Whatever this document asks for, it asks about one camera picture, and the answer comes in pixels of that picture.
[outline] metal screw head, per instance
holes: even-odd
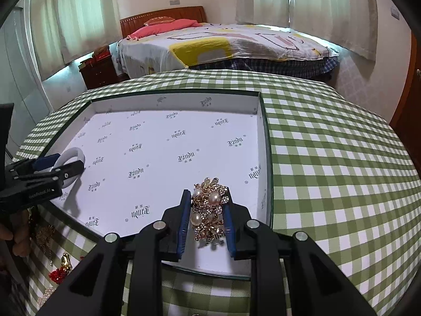
[[[305,232],[297,232],[295,233],[295,238],[299,241],[305,241],[309,238],[309,236]]]
[[[116,233],[108,233],[105,236],[105,241],[109,242],[110,244],[118,239],[118,235]]]
[[[258,220],[248,220],[246,225],[251,229],[256,229],[260,227],[260,222]]]
[[[166,227],[166,223],[164,221],[157,221],[154,223],[154,228],[157,230],[164,229]]]

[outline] wooden headboard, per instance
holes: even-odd
[[[143,24],[149,19],[159,16],[169,16],[174,19],[192,19],[197,20],[198,23],[207,22],[205,10],[202,6],[156,10],[154,12],[139,14],[120,20],[123,37],[125,38],[129,34],[132,34],[134,31],[137,31],[139,28],[143,27]]]

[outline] wooden door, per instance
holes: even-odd
[[[406,84],[390,125],[421,176],[421,46],[414,35]]]

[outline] pearl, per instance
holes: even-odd
[[[198,225],[201,224],[203,219],[202,219],[202,216],[200,215],[200,213],[194,213],[192,215],[192,217],[190,218],[190,220],[192,222],[192,225],[198,226]]]
[[[55,290],[56,290],[55,287],[49,287],[46,289],[42,297],[38,297],[37,302],[39,304],[39,307],[42,307],[44,305],[44,303],[47,301],[48,298],[50,298],[50,296],[53,294]]]
[[[214,191],[209,195],[208,202],[210,206],[215,206],[220,202],[220,194],[217,191]]]
[[[199,196],[202,193],[202,189],[194,189],[193,191],[193,195],[192,198],[196,198],[197,196]]]

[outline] green checkered tablecloth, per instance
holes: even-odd
[[[420,260],[421,181],[389,125],[323,83],[229,70],[150,75],[85,92],[42,120],[15,159],[38,156],[92,98],[174,88],[262,93],[272,147],[274,229],[289,235],[306,231],[379,315],[390,310]],[[58,215],[41,212],[43,222],[57,230],[52,241],[55,267],[64,251],[79,260],[94,247]],[[30,315],[36,313],[36,299],[51,285],[48,273],[55,269],[36,245],[32,248],[29,297],[24,301]],[[163,271],[165,315],[246,315],[249,295],[248,282]]]

